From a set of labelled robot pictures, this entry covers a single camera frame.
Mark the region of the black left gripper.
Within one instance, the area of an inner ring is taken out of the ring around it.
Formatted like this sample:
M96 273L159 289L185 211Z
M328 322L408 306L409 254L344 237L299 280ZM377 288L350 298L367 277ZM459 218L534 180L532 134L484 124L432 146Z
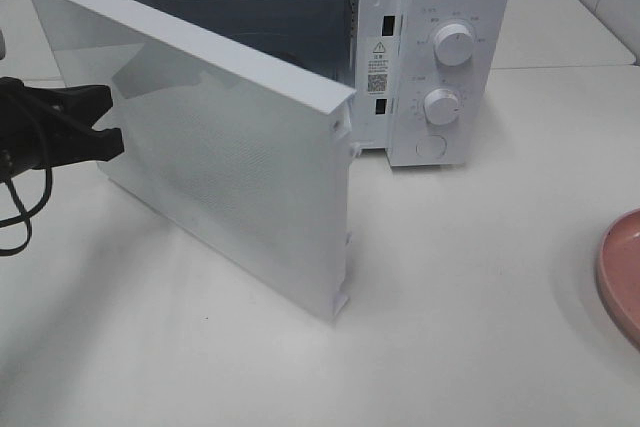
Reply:
M51 177L52 167L108 162L121 155L119 128L92 129L112 106L111 90L104 85L45 89L2 77L1 177L29 170ZM46 132L52 132L49 140Z

